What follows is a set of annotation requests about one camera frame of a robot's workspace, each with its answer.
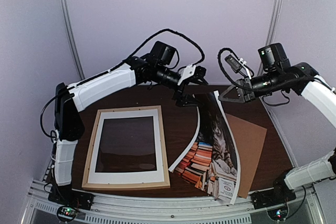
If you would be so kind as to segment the cat photo print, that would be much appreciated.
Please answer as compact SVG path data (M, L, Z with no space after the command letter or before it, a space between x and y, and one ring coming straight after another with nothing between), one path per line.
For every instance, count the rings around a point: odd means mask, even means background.
M240 185L240 159L219 92L196 94L194 98L202 103L197 108L195 134L169 171L207 195L233 205Z

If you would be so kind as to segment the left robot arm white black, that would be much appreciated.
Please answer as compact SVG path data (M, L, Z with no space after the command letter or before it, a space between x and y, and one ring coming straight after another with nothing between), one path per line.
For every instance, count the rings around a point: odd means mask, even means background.
M88 106L113 93L146 82L155 82L174 91L173 100L180 107L199 105L184 87L189 83L207 84L206 69L198 63L190 64L177 72L168 67L177 50L157 41L151 51L143 56L128 56L118 66L91 78L69 85L56 86L54 103L54 128L45 135L53 143L52 172L56 198L71 205L76 197L72 189L72 164L78 140L85 132L79 115Z

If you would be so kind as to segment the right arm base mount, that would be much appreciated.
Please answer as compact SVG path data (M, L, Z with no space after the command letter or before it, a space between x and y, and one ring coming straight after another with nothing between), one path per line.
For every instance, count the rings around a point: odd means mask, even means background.
M267 208L296 199L293 191L286 192L284 195L275 193L274 189L255 191L251 194L251 200L255 209Z

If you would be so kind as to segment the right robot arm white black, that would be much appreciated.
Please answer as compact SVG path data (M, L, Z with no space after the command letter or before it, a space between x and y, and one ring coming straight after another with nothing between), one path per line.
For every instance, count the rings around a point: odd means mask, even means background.
M217 54L221 72L231 85L219 95L223 102L248 103L256 98L264 99L279 91L285 97L290 91L305 98L335 125L335 88L326 84L319 73L308 63L291 65L280 43L258 49L264 71L254 75L244 61L230 48L222 48ZM279 204L294 189L335 179L335 151L306 165L284 172L274 182L269 192L272 203Z

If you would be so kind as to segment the brown backing board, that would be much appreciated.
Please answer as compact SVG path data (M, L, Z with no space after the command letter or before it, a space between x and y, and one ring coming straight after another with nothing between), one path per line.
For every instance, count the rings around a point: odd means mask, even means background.
M227 114L226 117L240 159L241 172L238 196L247 198L259 164L267 129L230 114Z

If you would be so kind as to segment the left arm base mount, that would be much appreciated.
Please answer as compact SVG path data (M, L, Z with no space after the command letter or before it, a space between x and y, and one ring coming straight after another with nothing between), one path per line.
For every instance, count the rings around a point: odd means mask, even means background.
M58 193L51 192L48 195L48 200L60 205L71 206L76 209L90 210L94 200L94 195L80 191L72 191L69 196L60 196Z

